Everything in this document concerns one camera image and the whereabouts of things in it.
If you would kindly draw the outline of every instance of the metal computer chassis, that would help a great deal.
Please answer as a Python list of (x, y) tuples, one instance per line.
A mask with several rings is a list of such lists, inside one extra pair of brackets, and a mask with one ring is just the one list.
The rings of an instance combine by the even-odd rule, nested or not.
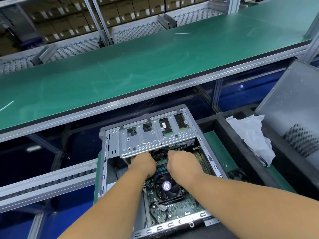
[[(227, 178), (186, 105), (172, 107), (103, 127), (101, 128), (99, 137), (103, 143), (101, 160), (97, 168), (99, 174), (96, 181), (98, 197), (102, 197), (107, 192), (106, 173), (108, 159), (120, 157), (126, 163), (129, 163), (128, 158), (130, 157), (191, 139), (198, 141), (206, 160), (209, 162), (216, 176)], [(150, 224), (146, 223), (146, 228), (134, 231), (131, 238), (150, 237), (161, 233), (168, 233), (173, 229), (187, 225), (194, 227), (195, 221), (208, 220), (210, 218), (212, 218), (212, 215), (208, 211), (203, 210), (150, 227), (147, 227)], [(215, 218), (214, 221), (210, 220), (208, 224), (218, 222), (218, 219)]]

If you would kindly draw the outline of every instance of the forearm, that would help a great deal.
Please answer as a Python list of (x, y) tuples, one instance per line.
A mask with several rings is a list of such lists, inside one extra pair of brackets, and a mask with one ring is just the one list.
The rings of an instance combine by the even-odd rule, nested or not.
[(319, 202), (200, 174), (185, 189), (240, 238), (318, 238)]
[(129, 238), (145, 179), (139, 171), (129, 169), (59, 239)]

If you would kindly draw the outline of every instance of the hand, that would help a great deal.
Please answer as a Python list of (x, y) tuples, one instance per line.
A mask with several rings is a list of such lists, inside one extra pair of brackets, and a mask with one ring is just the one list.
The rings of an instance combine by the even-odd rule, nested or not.
[(176, 183), (185, 189), (197, 175), (204, 173), (194, 154), (186, 151), (169, 150), (167, 169)]
[(136, 169), (145, 174), (145, 178), (149, 178), (156, 172), (156, 162), (150, 153), (142, 153), (132, 159), (129, 169)]

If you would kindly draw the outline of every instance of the purple and white round sticker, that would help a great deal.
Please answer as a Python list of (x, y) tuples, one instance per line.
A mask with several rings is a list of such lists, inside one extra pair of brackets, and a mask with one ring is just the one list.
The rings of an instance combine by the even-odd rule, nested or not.
[(162, 184), (162, 188), (165, 191), (169, 191), (172, 188), (172, 185), (169, 181), (164, 181)]

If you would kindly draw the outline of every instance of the crumpled white plastic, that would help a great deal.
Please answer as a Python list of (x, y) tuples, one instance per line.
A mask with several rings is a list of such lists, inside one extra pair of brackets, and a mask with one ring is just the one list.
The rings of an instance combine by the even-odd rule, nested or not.
[(271, 141), (269, 138), (264, 137), (261, 131), (261, 121), (265, 115), (254, 116), (251, 115), (244, 119), (238, 120), (233, 116), (226, 118), (226, 121), (237, 132), (241, 139), (253, 149), (259, 157), (262, 157), (267, 166), (271, 165), (273, 158), (276, 156), (271, 148)]

